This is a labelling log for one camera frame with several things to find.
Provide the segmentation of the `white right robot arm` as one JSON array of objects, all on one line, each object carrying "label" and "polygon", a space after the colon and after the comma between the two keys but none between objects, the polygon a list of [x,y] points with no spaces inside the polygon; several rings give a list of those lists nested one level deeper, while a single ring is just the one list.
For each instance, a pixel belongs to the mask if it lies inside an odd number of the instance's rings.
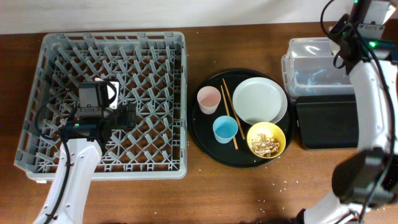
[{"label": "white right robot arm", "polygon": [[355,0],[325,29],[356,97],[357,153],[333,171],[331,191],[295,223],[362,223],[367,212],[397,202],[397,46],[382,39],[395,1]]}]

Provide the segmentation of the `yellow bowl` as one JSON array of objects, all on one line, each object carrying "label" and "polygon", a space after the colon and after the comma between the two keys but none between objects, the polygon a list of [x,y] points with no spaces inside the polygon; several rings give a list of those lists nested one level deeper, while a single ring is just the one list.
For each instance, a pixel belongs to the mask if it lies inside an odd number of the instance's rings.
[{"label": "yellow bowl", "polygon": [[[268,137],[275,137],[280,142],[279,151],[272,154],[270,157],[257,156],[252,151],[251,146],[249,145],[249,142],[253,137],[255,137],[259,133],[263,133],[263,134],[267,135]],[[260,123],[256,123],[255,125],[253,125],[249,129],[249,131],[246,135],[246,142],[247,142],[247,145],[248,145],[250,151],[255,156],[263,158],[263,159],[273,159],[273,158],[280,156],[283,153],[284,149],[286,148],[286,144],[287,144],[284,132],[276,124],[269,123],[269,122],[260,122]]]}]

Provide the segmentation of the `pink cup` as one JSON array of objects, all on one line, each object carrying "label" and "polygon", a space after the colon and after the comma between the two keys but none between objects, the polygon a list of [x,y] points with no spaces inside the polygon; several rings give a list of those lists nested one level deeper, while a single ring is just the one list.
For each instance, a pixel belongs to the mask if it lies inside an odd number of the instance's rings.
[{"label": "pink cup", "polygon": [[221,101],[220,91],[213,86],[204,86],[197,93],[197,102],[204,114],[213,114]]}]

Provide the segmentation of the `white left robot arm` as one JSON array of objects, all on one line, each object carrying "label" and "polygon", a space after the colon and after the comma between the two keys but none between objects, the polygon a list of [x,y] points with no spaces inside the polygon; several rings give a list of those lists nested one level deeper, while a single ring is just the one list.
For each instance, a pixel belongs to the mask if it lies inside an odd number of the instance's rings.
[{"label": "white left robot arm", "polygon": [[78,108],[60,130],[60,159],[55,177],[35,223],[82,223],[91,179],[105,145],[116,129],[133,129],[136,104],[128,103],[95,119],[75,120]]}]

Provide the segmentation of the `blue cup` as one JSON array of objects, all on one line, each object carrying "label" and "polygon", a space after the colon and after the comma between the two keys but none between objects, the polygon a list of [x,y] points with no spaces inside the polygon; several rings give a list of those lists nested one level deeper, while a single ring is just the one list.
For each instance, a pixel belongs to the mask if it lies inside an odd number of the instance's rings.
[{"label": "blue cup", "polygon": [[213,123],[215,139],[221,143],[229,143],[238,132],[238,124],[231,116],[220,116]]}]

